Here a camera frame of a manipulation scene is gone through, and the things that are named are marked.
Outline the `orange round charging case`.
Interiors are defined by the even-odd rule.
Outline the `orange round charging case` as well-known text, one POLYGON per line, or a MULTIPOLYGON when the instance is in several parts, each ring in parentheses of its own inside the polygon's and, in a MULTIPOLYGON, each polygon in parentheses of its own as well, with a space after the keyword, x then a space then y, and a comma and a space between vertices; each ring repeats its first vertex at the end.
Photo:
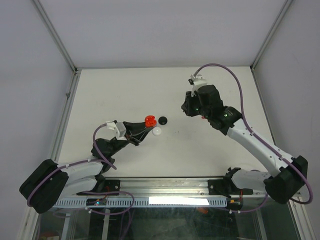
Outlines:
POLYGON ((146 128, 154 128, 157 125, 157 120, 154 115, 148 115, 144 119, 146 128))

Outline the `white round charging case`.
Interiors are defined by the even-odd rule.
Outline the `white round charging case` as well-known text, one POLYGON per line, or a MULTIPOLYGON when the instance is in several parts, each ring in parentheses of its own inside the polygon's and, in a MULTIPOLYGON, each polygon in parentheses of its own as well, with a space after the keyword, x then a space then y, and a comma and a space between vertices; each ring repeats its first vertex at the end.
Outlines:
POLYGON ((160 128, 160 127, 154 127, 153 129, 152 129, 152 134, 154 135, 154 136, 160 136, 161 134, 162 134, 162 129, 160 128))

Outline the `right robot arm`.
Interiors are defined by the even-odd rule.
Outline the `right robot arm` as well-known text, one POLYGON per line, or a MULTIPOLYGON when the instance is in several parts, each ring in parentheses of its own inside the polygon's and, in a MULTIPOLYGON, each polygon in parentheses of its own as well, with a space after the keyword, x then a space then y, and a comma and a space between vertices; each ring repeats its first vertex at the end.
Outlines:
POLYGON ((181 109, 188 117, 205 118, 215 130, 239 143, 266 168, 265 172, 229 168, 223 182, 226 192, 263 191, 277 203, 285 204, 306 184, 308 161, 301 155, 291 156, 255 133, 238 110, 223 105, 214 85, 187 91, 181 109))

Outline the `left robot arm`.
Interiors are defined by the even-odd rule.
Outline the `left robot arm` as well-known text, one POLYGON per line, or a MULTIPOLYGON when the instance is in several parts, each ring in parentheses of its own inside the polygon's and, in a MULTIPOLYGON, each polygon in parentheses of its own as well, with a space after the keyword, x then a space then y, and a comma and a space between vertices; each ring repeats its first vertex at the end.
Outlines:
POLYGON ((22 183, 19 193, 38 214, 72 195, 103 195, 103 174, 116 169, 113 156, 128 145, 139 146, 156 125, 147 121, 103 123, 93 132, 92 157, 65 164, 46 159, 22 183))

